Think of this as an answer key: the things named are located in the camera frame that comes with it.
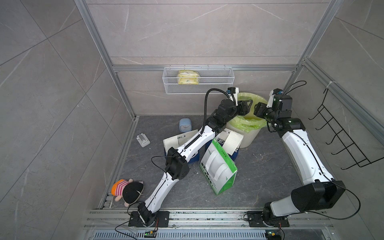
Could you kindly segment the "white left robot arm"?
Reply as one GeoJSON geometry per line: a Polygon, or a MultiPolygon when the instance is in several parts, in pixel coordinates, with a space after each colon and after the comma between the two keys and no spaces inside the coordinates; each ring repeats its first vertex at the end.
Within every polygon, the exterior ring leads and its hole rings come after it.
{"type": "Polygon", "coordinates": [[[153,193],[138,206],[139,219],[143,225],[151,225],[156,212],[172,189],[189,173],[189,161],[192,156],[207,142],[213,140],[217,134],[225,129],[226,124],[236,116],[247,115],[253,104],[253,100],[233,101],[224,99],[214,112],[208,117],[204,110],[204,122],[201,130],[181,147],[171,147],[166,156],[165,173],[153,193]]]}

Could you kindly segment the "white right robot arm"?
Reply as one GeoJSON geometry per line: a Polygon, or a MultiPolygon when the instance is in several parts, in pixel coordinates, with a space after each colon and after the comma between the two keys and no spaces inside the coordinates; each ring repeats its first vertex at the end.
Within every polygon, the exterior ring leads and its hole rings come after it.
{"type": "Polygon", "coordinates": [[[292,214],[331,209],[345,192],[345,185],[323,165],[302,121],[292,118],[290,111],[274,110],[264,103],[255,106],[254,114],[279,134],[303,183],[288,197],[265,204],[264,223],[276,227],[292,214]]]}

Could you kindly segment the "green white paper bag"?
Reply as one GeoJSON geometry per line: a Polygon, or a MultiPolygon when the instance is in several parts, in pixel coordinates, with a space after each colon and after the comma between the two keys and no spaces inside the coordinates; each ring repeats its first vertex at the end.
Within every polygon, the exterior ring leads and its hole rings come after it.
{"type": "Polygon", "coordinates": [[[200,168],[216,195],[234,185],[238,172],[234,161],[216,139],[206,149],[200,168]]]}

